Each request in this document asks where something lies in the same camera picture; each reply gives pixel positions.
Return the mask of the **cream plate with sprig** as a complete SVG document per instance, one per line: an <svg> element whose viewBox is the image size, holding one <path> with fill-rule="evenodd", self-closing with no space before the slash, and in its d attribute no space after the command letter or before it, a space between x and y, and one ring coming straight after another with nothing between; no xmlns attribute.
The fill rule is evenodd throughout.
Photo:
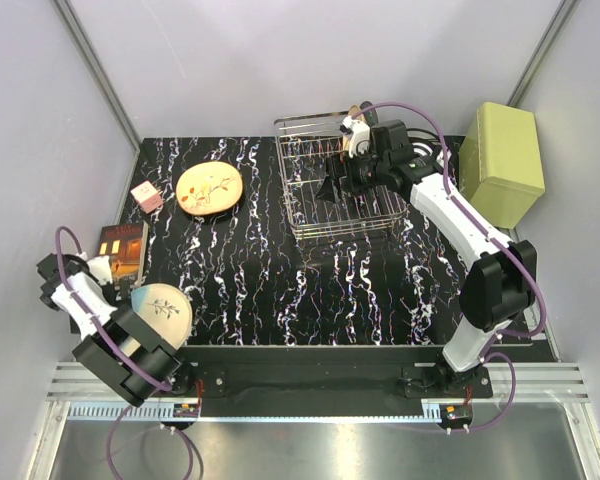
<svg viewBox="0 0 600 480"><path fill-rule="evenodd" d="M153 283L131 293L131 306L169 345L181 348L188 339L193 312L189 299L176 287Z"/></svg>

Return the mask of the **blue glazed plate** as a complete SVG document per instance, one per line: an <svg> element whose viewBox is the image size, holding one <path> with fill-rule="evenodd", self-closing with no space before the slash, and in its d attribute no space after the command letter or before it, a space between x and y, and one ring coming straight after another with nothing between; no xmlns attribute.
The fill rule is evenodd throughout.
<svg viewBox="0 0 600 480"><path fill-rule="evenodd" d="M362 117L369 127L373 127L379 123L378 114L375 109L369 109L372 105L370 101L363 101L359 107L363 110Z"/></svg>

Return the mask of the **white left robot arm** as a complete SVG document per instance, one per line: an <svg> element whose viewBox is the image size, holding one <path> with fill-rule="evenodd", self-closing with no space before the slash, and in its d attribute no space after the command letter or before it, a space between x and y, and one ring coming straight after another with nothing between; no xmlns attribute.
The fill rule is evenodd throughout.
<svg viewBox="0 0 600 480"><path fill-rule="evenodd" d="M157 392L183 396L194 388L196 372L179 361L175 342L128 301L110 303L93 263L50 253L36 268L41 301L65 312L80 334L73 356L119 397L139 407Z"/></svg>

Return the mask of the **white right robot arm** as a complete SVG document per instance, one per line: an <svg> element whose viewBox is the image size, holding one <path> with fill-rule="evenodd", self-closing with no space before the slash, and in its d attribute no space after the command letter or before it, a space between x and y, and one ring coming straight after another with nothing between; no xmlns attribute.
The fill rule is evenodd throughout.
<svg viewBox="0 0 600 480"><path fill-rule="evenodd" d="M326 162L317 198L384 187L432 221L465 264L461 320L421 386L446 396L466 389L496 336L539 295L533 290L537 253L513 242L481 216L451 184L447 156L419 155L400 120L368 124L348 115L340 125L342 152Z"/></svg>

